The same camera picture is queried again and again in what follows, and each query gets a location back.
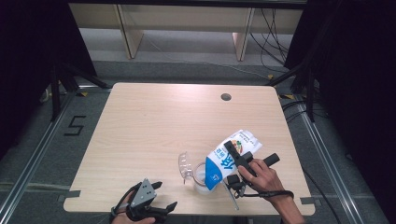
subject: hand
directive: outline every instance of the hand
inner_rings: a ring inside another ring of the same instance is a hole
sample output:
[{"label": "hand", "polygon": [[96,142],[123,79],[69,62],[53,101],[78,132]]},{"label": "hand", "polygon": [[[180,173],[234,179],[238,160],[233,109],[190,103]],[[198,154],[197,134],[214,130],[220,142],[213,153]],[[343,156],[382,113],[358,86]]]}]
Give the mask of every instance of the hand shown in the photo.
[{"label": "hand", "polygon": [[[277,177],[274,169],[268,168],[263,160],[253,159],[250,167],[257,176],[252,175],[245,167],[238,166],[239,173],[250,183],[253,188],[260,191],[285,190]],[[297,208],[294,200],[289,195],[278,195],[265,198],[282,216],[285,223],[304,223],[304,218]]]},{"label": "hand", "polygon": [[249,164],[257,176],[252,175],[245,167],[239,166],[239,173],[250,183],[257,191],[284,190],[276,171],[269,168],[263,160],[253,159]]},{"label": "hand", "polygon": [[[129,193],[125,199],[122,201],[122,203],[128,203],[128,199],[131,197],[133,191]],[[145,219],[142,219],[140,221],[134,222],[131,219],[128,218],[128,216],[125,213],[119,213],[111,222],[111,224],[153,224],[155,222],[154,217],[147,217]]]}]

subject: wrist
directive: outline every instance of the wrist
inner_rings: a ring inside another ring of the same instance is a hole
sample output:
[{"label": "wrist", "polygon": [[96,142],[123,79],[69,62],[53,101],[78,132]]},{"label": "wrist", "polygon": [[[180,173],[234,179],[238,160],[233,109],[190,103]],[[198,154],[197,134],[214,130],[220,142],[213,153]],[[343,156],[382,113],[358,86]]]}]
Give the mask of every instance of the wrist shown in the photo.
[{"label": "wrist", "polygon": [[282,216],[285,223],[305,223],[293,198],[289,195],[275,196],[271,204]]},{"label": "wrist", "polygon": [[276,210],[277,208],[282,208],[285,205],[294,203],[294,200],[290,195],[277,195],[269,198],[268,201],[273,205]]},{"label": "wrist", "polygon": [[133,223],[131,219],[128,218],[128,216],[125,213],[119,213],[115,216],[113,224],[125,224],[125,223]]}]

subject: tabletop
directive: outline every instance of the tabletop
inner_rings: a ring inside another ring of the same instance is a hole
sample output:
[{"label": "tabletop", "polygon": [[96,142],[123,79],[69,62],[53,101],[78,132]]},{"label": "tabletop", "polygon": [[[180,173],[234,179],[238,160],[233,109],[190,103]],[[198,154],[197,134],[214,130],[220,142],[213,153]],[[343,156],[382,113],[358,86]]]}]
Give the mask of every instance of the tabletop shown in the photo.
[{"label": "tabletop", "polygon": [[273,87],[155,83],[114,85],[70,189],[80,190],[79,197],[67,198],[64,209],[109,212],[128,188],[147,178],[163,182],[151,205],[177,202],[172,214],[277,215],[260,198],[237,199],[235,210],[222,185],[202,195],[192,180],[183,184],[179,154],[187,151],[197,165],[238,130],[262,143],[254,158],[279,156],[272,168],[302,214],[312,215],[315,206],[301,202],[311,195]]}]

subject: cable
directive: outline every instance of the cable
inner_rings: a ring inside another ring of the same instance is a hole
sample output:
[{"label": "cable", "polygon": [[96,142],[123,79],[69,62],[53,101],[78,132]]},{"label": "cable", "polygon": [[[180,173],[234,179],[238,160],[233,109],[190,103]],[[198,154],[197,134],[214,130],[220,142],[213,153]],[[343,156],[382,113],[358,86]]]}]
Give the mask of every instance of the cable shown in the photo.
[{"label": "cable", "polygon": [[273,47],[274,49],[280,49],[280,48],[277,48],[276,46],[274,46],[273,44],[271,44],[270,42],[268,42],[268,38],[270,37],[270,32],[267,34],[267,37],[265,37],[264,36],[264,34],[262,34],[262,38],[265,40],[265,42],[264,42],[264,44],[263,44],[263,46],[265,46],[267,43],[271,46],[271,47]]},{"label": "cable", "polygon": [[303,168],[303,172],[306,174],[306,176],[308,176],[308,178],[311,180],[311,182],[315,185],[315,187],[318,189],[318,191],[320,192],[320,194],[323,196],[324,201],[326,201],[327,205],[329,205],[330,209],[332,210],[332,214],[334,215],[335,219],[337,219],[337,223],[341,223],[340,218],[337,216],[337,214],[335,213],[334,208],[332,207],[332,205],[330,204],[329,200],[327,199],[326,195],[323,193],[323,191],[320,189],[320,187],[318,186],[317,182],[314,180],[314,178],[305,170],[305,168],[302,166]]},{"label": "cable", "polygon": [[149,42],[155,49],[157,49],[160,53],[162,53],[163,56],[164,56],[165,58],[167,58],[167,59],[169,59],[169,60],[171,60],[171,61],[174,61],[174,62],[213,64],[213,65],[216,65],[216,66],[222,66],[222,67],[232,68],[232,69],[234,69],[234,70],[236,70],[236,71],[238,71],[238,72],[247,73],[247,74],[252,74],[252,75],[256,75],[256,76],[263,77],[263,78],[266,78],[266,79],[270,79],[269,77],[263,76],[263,75],[261,75],[261,74],[254,73],[254,72],[244,71],[244,70],[241,70],[241,69],[238,69],[238,68],[232,67],[232,66],[230,66],[230,65],[226,65],[226,64],[209,63],[209,62],[192,62],[192,61],[174,59],[174,58],[171,58],[171,57],[167,56],[166,53],[163,52],[163,50],[160,49],[157,45],[155,45],[148,37],[145,37],[145,38],[148,40],[148,42]]},{"label": "cable", "polygon": [[267,54],[269,54],[273,59],[275,59],[277,62],[279,62],[280,64],[284,64],[282,61],[280,61],[274,54],[272,54],[270,51],[268,51],[264,46],[262,46],[254,37],[254,35],[252,33],[250,33],[250,36],[253,38],[253,40],[256,42],[257,45],[259,45],[259,47],[262,49],[262,51],[264,50]]},{"label": "cable", "polygon": [[291,103],[282,105],[283,112],[285,112],[287,109],[289,109],[290,107],[292,107],[292,106],[294,106],[294,105],[303,104],[303,103],[305,103],[305,102],[306,102],[306,100],[293,101],[293,102],[291,102]]},{"label": "cable", "polygon": [[283,58],[284,60],[286,60],[286,57],[285,57],[285,55],[284,55],[284,50],[282,50],[282,48],[285,49],[286,51],[289,51],[289,50],[288,50],[286,47],[284,47],[283,45],[281,45],[281,44],[279,43],[279,39],[277,38],[276,22],[275,22],[276,9],[273,9],[272,12],[273,12],[273,20],[272,20],[271,25],[269,24],[269,22],[268,22],[268,20],[267,20],[267,18],[266,18],[266,16],[265,16],[263,10],[262,10],[262,16],[263,16],[263,18],[265,19],[265,23],[267,24],[267,27],[268,27],[268,30],[269,30],[269,34],[268,34],[268,36],[267,36],[267,39],[268,39],[269,35],[271,35],[271,36],[273,37],[273,39],[275,40],[275,42],[277,43],[278,48],[274,47],[274,46],[271,45],[269,42],[268,42],[268,44],[270,44],[271,46],[273,46],[275,49],[279,49],[279,52],[280,52],[282,58]]},{"label": "cable", "polygon": [[270,70],[270,71],[279,72],[279,73],[286,73],[286,72],[282,72],[282,71],[279,71],[279,70],[276,70],[276,69],[272,69],[272,68],[267,67],[267,66],[264,64],[264,62],[262,61],[262,53],[261,53],[261,55],[260,55],[260,61],[262,62],[262,66],[264,66],[266,69],[268,69],[268,70]]},{"label": "cable", "polygon": [[292,122],[294,119],[296,119],[297,117],[299,117],[300,115],[302,115],[302,114],[305,113],[305,112],[306,112],[306,110],[300,111],[300,112],[297,112],[297,113],[295,113],[295,114],[292,114],[292,115],[288,116],[288,117],[286,118],[286,122],[287,122],[287,123]]}]

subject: metal rail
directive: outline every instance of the metal rail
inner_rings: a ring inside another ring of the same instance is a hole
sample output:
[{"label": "metal rail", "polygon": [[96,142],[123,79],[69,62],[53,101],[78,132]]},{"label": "metal rail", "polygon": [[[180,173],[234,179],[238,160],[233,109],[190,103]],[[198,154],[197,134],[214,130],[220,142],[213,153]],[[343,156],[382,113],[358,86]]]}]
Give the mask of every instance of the metal rail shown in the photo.
[{"label": "metal rail", "polygon": [[[298,101],[303,100],[299,95],[296,95],[295,98]],[[305,106],[298,105],[298,109],[299,111],[305,111]],[[327,174],[332,181],[332,185],[334,186],[335,192],[341,201],[341,205],[343,205],[344,210],[346,211],[346,216],[349,219],[349,222],[364,223],[355,200],[352,198],[343,178],[338,172],[338,169],[332,160],[332,156],[330,155],[329,150],[326,148],[326,145],[324,144],[318,132],[317,126],[315,123],[311,122],[310,118],[306,114],[303,114],[303,121],[306,129],[309,132],[309,135],[314,141],[315,148],[317,149],[324,168],[326,169]]]},{"label": "metal rail", "polygon": [[46,132],[44,133],[37,147],[35,148],[35,152],[33,153],[32,157],[25,165],[20,177],[15,182],[8,196],[3,200],[0,206],[0,223],[7,224],[9,219],[11,218],[12,213],[17,207],[30,180],[35,174],[35,170],[42,161],[47,151],[47,148],[49,147],[50,142],[53,136],[55,135],[56,130],[59,127],[59,124],[63,120],[65,110],[70,105],[70,102],[73,100],[73,98],[74,98],[73,92],[66,94],[58,117],[54,121],[51,121],[49,123],[49,127],[47,128]]}]

